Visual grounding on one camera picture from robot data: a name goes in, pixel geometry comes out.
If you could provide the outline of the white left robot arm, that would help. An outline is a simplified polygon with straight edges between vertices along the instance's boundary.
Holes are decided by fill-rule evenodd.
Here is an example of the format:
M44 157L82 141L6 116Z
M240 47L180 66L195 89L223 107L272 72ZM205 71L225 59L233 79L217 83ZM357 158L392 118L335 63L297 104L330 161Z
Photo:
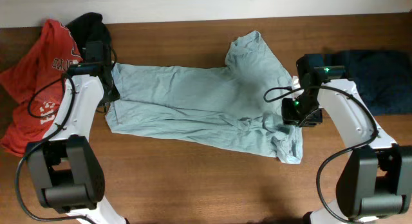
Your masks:
M105 197L105 177L89 144L95 110L115 91L113 64L78 64L62 75L62 100L54 123L37 142L31 142L19 162L27 165L42 207L57 217L30 212L20 192L20 170L15 193L24 212L36 221L75 220L79 223L127 223Z

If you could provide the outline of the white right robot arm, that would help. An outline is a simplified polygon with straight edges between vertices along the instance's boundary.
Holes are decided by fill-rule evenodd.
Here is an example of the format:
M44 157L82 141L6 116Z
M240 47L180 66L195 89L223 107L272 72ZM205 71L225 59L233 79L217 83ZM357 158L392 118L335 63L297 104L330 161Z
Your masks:
M301 92L282 99L286 124L313 127L325 110L345 148L319 167L316 189L323 207L309 212L305 223L369 223L404 214L411 204L411 147L390 137L362 101L355 81L342 66L297 65ZM328 203L321 193L321 173L334 159L349 154Z

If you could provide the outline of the light grey-blue t-shirt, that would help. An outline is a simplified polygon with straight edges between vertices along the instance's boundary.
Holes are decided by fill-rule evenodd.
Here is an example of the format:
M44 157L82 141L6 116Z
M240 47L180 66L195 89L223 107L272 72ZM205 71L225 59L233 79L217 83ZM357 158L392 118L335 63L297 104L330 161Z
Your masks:
M177 139L299 164L303 137L278 97L292 78L257 31L230 44L221 68L116 64L120 97L106 122L118 134Z

